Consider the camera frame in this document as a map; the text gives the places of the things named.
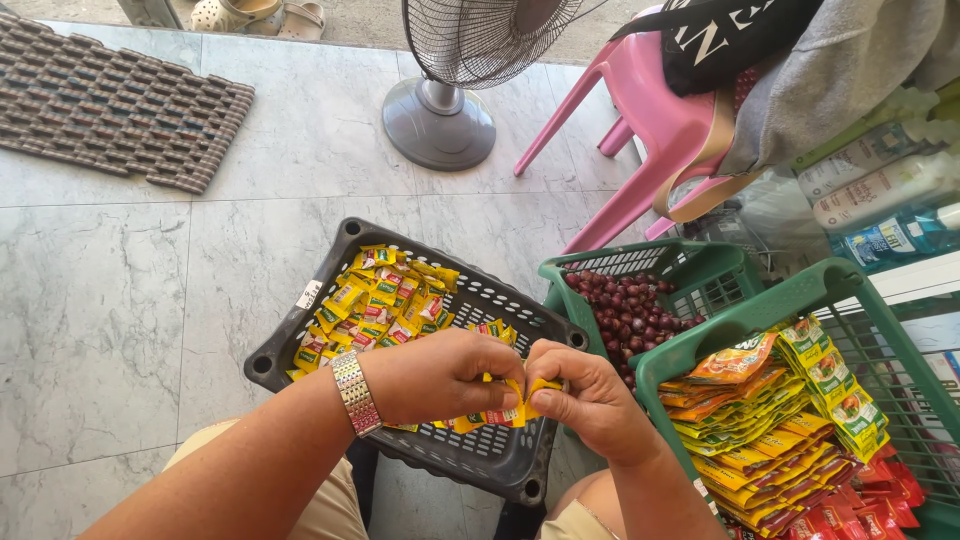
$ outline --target bag strap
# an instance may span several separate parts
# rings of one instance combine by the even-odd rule
[[[727,151],[733,141],[733,87],[724,85],[716,89],[713,98],[713,121],[700,152],[686,166],[670,175],[654,195],[654,211],[675,222],[693,221],[731,198],[741,189],[756,180],[764,168],[744,175],[731,176],[720,184],[715,184],[697,193],[692,199],[674,208],[669,207],[668,198],[680,175],[690,167],[710,160]]]
[[[636,34],[638,32],[655,32],[670,28],[680,28],[700,22],[708,23],[718,15],[727,16],[730,12],[749,8],[756,3],[757,0],[707,0],[706,2],[692,6],[684,6],[676,10],[650,13],[623,25],[608,41],[613,41],[618,37],[623,37],[627,34]]]

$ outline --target doormat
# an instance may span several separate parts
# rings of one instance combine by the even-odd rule
[[[200,195],[253,87],[0,13],[0,148]]]

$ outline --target fan grill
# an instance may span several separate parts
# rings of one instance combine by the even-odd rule
[[[537,61],[580,4],[581,0],[403,0],[403,23],[410,50],[427,79],[459,88],[489,88]],[[532,32],[523,32],[519,26],[526,25],[517,24],[518,14],[530,11],[544,13],[545,20]]]

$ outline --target fan base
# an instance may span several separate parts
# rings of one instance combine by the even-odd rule
[[[422,77],[401,81],[383,102],[383,127],[405,158],[435,171],[462,171],[479,165],[493,150],[496,127],[480,97],[463,90],[463,108],[437,114],[417,97]]]

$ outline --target green plastic crate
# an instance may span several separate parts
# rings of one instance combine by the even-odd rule
[[[584,297],[564,282],[567,272],[583,270],[618,278],[633,277],[642,271],[672,282],[677,285],[677,290],[670,295],[660,294],[658,303],[683,319],[698,312],[710,317],[755,297],[763,290],[763,283],[747,252],[726,242],[664,238],[545,260],[539,273],[551,283],[543,305],[586,330],[588,351],[604,357],[607,352],[593,319],[593,309]]]
[[[855,297],[862,308],[836,304]],[[726,349],[792,315],[817,312],[857,380],[890,418],[888,432],[904,462],[930,490],[916,508],[922,527],[906,532],[917,539],[960,538],[960,468],[952,454],[931,444],[929,426],[960,441],[960,408],[941,386],[907,337],[893,312],[852,262],[828,258],[793,278],[712,317],[667,341],[630,365],[636,369],[636,397],[676,453],[691,480],[699,477],[657,397],[657,386],[693,369],[699,360]]]

